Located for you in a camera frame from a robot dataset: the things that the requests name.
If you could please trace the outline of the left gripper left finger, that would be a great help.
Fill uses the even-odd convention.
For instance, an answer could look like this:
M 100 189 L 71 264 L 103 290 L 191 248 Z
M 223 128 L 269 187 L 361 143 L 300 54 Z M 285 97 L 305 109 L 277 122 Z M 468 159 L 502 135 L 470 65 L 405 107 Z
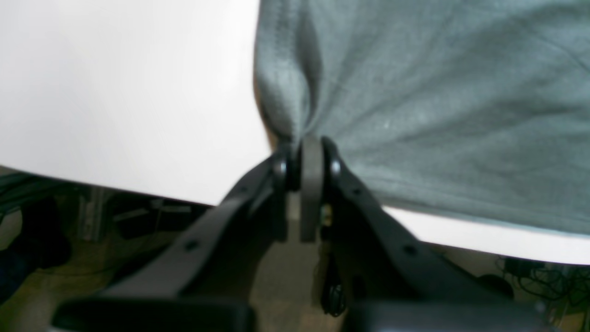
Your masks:
M 154 260 L 95 296 L 61 305 L 51 330 L 254 332 L 249 290 L 268 248 L 287 240 L 291 164 L 289 145 L 279 145 Z

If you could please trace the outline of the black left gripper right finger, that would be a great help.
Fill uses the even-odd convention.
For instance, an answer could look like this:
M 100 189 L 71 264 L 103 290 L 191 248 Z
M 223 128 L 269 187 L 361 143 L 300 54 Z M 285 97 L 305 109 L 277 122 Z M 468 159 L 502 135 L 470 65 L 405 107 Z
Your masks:
M 327 138 L 301 146 L 301 239 L 327 249 L 322 306 L 342 332 L 549 332 L 522 305 L 454 267 L 391 217 Z

